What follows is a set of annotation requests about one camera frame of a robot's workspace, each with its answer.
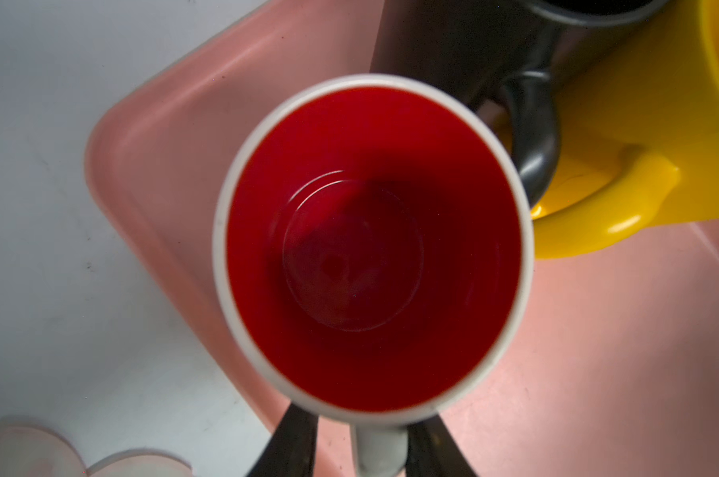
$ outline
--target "yellow mug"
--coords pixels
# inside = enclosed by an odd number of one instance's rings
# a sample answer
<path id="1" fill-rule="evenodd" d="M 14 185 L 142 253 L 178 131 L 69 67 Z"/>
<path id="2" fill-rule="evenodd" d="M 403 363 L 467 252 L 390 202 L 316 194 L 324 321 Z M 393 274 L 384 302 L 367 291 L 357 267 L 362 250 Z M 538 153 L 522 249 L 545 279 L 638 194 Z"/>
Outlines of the yellow mug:
<path id="1" fill-rule="evenodd" d="M 719 217 L 719 0 L 674 0 L 557 94 L 561 158 L 536 257 Z"/>

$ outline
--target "pink tray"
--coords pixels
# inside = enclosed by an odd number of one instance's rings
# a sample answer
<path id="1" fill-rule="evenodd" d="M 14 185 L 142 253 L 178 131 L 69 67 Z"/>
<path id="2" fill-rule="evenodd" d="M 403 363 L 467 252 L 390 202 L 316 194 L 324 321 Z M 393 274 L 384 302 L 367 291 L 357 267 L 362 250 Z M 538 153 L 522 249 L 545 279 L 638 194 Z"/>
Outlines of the pink tray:
<path id="1" fill-rule="evenodd" d="M 212 215 L 239 145 L 291 94 L 369 67 L 381 0 L 272 0 L 118 103 L 89 140 L 96 202 L 262 422 L 287 400 L 215 296 Z M 482 475 L 719 477 L 719 221 L 538 262 L 526 319 L 445 414 Z M 352 475 L 323 420 L 317 475 Z"/>

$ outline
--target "black mug handle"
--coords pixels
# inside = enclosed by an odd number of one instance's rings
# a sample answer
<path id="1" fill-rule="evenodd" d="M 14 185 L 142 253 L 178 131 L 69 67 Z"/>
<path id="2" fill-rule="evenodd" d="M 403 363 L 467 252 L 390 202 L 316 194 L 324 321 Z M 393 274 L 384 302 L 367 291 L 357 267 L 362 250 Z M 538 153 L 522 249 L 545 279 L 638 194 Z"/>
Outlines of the black mug handle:
<path id="1" fill-rule="evenodd" d="M 561 29 L 545 23 L 518 50 L 514 68 L 498 83 L 496 99 L 508 110 L 513 128 L 511 159 L 534 207 L 550 181 L 561 149 L 558 116 L 553 103 L 550 60 Z"/>

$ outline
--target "white surface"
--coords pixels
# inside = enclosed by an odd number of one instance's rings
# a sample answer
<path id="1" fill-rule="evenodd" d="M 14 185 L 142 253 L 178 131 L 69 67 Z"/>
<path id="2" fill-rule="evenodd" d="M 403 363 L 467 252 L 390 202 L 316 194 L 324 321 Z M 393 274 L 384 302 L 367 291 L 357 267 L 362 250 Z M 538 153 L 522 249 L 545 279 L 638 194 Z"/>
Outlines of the white surface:
<path id="1" fill-rule="evenodd" d="M 268 434 L 93 204 L 103 113 L 261 0 L 0 1 L 0 418 L 242 475 Z"/>

